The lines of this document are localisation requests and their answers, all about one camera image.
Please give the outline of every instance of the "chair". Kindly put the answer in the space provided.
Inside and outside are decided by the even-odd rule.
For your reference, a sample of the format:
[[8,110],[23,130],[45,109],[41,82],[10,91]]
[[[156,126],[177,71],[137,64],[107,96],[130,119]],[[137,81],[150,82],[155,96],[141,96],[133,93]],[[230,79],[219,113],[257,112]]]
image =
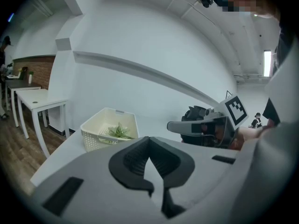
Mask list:
[[27,70],[28,70],[28,67],[27,67],[27,66],[24,66],[24,67],[22,68],[22,70],[21,70],[21,74],[20,74],[20,77],[19,77],[19,80],[23,80],[23,79],[24,79]]

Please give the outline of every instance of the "black slot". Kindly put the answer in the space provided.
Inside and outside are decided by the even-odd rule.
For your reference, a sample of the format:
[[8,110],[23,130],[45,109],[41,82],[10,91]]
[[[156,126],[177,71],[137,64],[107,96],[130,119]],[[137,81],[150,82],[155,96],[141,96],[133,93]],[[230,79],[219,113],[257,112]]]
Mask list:
[[235,162],[234,158],[228,158],[228,157],[219,156],[219,155],[215,155],[212,159],[219,161],[219,162],[228,163],[228,164],[234,164],[234,162]]
[[43,204],[43,207],[53,214],[60,216],[82,183],[83,179],[70,177]]

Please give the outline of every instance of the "green plant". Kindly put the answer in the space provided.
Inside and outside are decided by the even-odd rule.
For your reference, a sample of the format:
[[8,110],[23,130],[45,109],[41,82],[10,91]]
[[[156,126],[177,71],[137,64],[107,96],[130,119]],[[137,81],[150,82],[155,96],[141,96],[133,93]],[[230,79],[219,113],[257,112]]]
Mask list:
[[128,136],[129,129],[122,127],[121,123],[118,123],[117,127],[108,128],[108,134],[112,137],[123,138],[132,140],[132,137]]

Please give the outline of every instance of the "wooden floor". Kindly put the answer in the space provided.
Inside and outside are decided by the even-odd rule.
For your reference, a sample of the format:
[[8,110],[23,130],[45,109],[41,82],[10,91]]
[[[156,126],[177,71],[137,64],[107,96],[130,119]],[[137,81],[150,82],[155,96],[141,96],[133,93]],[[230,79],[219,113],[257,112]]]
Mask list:
[[[11,184],[30,195],[34,190],[30,178],[46,157],[34,130],[31,111],[27,108],[23,110],[29,139],[25,139],[18,111],[20,125],[18,128],[15,127],[12,111],[8,111],[7,114],[10,116],[8,120],[0,120],[0,164]],[[42,117],[40,117],[40,127],[51,154],[65,141],[65,138],[51,131],[49,127],[45,128]]]

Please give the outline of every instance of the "person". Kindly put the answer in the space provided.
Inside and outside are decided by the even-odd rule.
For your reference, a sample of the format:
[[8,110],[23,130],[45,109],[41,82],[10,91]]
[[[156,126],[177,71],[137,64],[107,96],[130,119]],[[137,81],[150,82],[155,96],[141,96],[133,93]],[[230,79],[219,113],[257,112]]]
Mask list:
[[[292,42],[295,37],[295,28],[297,27],[296,21],[291,21],[290,17],[286,16],[289,12],[290,3],[284,3],[283,0],[223,0],[226,1],[223,4],[228,6],[237,7],[247,12],[252,12],[258,16],[264,18],[273,17],[279,22],[280,26],[280,35],[279,41],[276,48],[276,59],[275,67],[273,67],[273,73],[275,73],[280,65],[284,62],[285,58],[288,55],[288,52],[291,48]],[[236,11],[240,9],[228,9],[230,11]],[[278,114],[274,108],[271,100],[268,100],[268,103],[263,112],[263,116],[268,119],[267,126],[262,126],[257,129],[240,127],[237,131],[236,137],[232,144],[229,146],[229,149],[241,150],[244,142],[249,139],[260,138],[263,136],[268,129],[277,126],[280,123]]]
[[0,47],[0,73],[1,73],[1,77],[0,77],[0,117],[2,120],[7,120],[7,118],[9,117],[3,107],[2,107],[2,88],[5,87],[5,76],[7,75],[7,68],[5,67],[5,48],[11,45],[10,43],[10,38],[9,36],[6,36],[2,42],[2,46]]
[[261,122],[261,113],[256,113],[255,115],[255,119],[252,121],[251,125],[249,126],[249,128],[259,128],[262,127],[262,122]]
[[[294,22],[287,20],[285,14],[289,11],[286,6],[291,7],[290,4],[284,4],[281,0],[228,0],[236,7],[244,7],[245,11],[253,12],[254,14],[270,18],[273,17],[279,22],[280,35],[277,48],[275,50],[276,59],[273,67],[273,75],[278,70],[280,65],[284,62],[288,55],[290,47],[295,37],[292,24],[295,27]],[[275,127],[280,123],[278,114],[274,108],[273,103],[269,99],[263,116],[268,119],[267,126]]]

